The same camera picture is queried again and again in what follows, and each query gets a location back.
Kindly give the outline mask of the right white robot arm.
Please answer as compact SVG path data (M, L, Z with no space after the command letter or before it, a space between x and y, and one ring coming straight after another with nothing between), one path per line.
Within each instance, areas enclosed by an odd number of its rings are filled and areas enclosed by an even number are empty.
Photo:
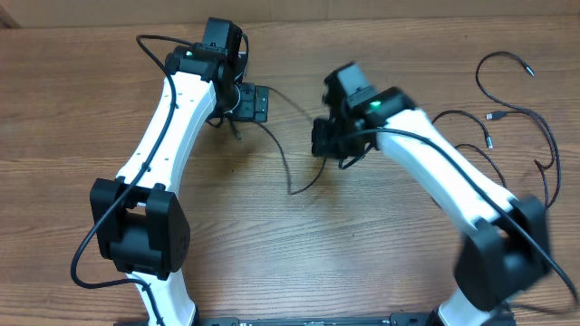
M327 119L314 121L312 153L347 168L371 149L405 168L449 216L463 248L458 289L430 325L488 325L505 303L548 275L546 210L516 198L470 164L401 89L377 91L355 62L324 80Z

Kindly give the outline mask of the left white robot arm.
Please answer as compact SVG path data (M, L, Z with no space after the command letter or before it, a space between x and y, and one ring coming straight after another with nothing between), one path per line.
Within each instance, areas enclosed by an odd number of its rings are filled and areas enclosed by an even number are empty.
M159 104L140 144L115 179L98 178L90 193L101 256L140 291L149 325L195 325L182 265L190 227L180 182L204 124L264 123L268 91L245 82L247 35L229 20L209 18L199 43L177 40L158 65L165 75Z

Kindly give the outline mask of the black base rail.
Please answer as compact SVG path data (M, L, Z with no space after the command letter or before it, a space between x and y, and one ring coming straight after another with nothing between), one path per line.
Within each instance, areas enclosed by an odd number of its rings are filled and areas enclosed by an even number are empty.
M200 319L202 326L426 326L427 312L399 312L383 317L346 317L331 319L258 319L240 320L234 317Z

